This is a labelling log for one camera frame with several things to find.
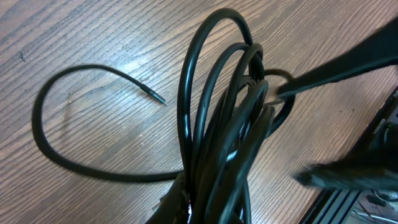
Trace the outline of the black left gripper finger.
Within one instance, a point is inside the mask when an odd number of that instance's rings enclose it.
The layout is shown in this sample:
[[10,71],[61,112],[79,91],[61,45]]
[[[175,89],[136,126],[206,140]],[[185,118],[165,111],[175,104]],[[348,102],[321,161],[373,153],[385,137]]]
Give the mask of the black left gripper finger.
[[187,224],[190,206],[184,173],[180,173],[146,224]]

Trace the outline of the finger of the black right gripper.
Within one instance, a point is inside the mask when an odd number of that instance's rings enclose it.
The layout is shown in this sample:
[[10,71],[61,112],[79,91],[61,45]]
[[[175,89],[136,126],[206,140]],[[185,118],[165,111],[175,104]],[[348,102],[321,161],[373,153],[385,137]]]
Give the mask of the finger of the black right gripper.
[[294,176],[323,189],[397,191],[397,153],[369,152],[328,164],[314,164]]
[[276,94],[295,95],[391,65],[397,65],[397,18],[339,57],[280,86]]

